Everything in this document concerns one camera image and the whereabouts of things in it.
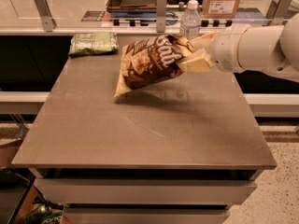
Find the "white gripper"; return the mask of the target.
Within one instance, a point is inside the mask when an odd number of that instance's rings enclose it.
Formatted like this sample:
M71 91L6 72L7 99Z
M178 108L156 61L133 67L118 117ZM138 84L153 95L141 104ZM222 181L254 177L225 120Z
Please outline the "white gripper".
M242 73L244 69L239 64L238 45L249 28L248 24L237 24L220 33L213 31L197 36L191 40L196 52L180 59L177 62L178 67L183 72L206 73L210 72L215 64L223 72Z

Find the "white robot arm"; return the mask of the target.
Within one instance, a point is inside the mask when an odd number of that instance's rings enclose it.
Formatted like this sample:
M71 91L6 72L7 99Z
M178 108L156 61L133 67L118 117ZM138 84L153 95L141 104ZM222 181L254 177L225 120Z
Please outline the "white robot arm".
M299 82L299 15L284 25L252 27L237 24L191 41L193 52L178 61L184 72L257 71Z

